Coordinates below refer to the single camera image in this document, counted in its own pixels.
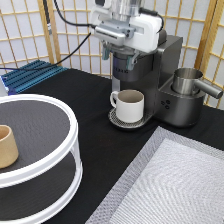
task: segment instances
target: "black tablecloth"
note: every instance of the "black tablecloth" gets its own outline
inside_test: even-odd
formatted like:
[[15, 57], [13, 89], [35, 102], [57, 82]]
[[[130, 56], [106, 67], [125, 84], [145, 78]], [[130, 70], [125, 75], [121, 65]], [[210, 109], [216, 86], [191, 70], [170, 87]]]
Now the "black tablecloth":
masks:
[[95, 211], [158, 126], [224, 150], [224, 111], [204, 107], [199, 123], [177, 129], [151, 120], [136, 132], [123, 132], [108, 120], [111, 80], [67, 70], [31, 89], [28, 94], [55, 97], [68, 104], [79, 123], [83, 179], [72, 201], [47, 224], [83, 224]]

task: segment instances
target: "round tiered rack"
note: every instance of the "round tiered rack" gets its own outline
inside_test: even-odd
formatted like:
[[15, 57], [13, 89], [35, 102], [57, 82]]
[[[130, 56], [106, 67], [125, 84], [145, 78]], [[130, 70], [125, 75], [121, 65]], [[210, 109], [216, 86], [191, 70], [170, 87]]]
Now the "round tiered rack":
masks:
[[0, 223], [42, 223], [81, 182], [75, 115], [57, 99], [18, 95], [0, 98], [0, 124], [12, 128], [19, 150], [18, 160], [0, 170]]

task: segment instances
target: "stainless steel pitcher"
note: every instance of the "stainless steel pitcher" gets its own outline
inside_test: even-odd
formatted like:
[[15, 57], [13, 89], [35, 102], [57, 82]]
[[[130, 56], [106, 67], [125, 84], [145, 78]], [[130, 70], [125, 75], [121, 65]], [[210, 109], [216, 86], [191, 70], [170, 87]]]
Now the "stainless steel pitcher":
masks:
[[194, 68], [177, 69], [174, 73], [172, 88], [181, 95], [193, 96], [202, 90], [214, 98], [220, 99], [223, 96], [223, 91], [203, 82], [202, 77], [203, 73]]

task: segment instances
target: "drip tray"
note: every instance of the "drip tray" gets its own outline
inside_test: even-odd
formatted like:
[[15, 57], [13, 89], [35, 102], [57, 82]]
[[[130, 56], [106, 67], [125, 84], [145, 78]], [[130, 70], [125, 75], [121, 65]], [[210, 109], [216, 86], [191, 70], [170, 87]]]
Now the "drip tray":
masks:
[[126, 131], [134, 131], [136, 129], [139, 129], [139, 128], [143, 127], [152, 118], [152, 114], [145, 112], [143, 118], [140, 121], [137, 121], [135, 123], [125, 123], [117, 118], [115, 108], [113, 108], [109, 112], [108, 116], [109, 116], [110, 122], [115, 127], [122, 129], [122, 130], [126, 130]]

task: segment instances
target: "wooden cup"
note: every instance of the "wooden cup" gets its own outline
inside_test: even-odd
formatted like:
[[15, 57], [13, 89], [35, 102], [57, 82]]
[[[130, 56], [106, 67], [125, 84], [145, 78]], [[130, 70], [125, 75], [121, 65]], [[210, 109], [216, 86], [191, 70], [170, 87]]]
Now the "wooden cup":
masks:
[[0, 125], [0, 169], [13, 164], [19, 156], [12, 129]]

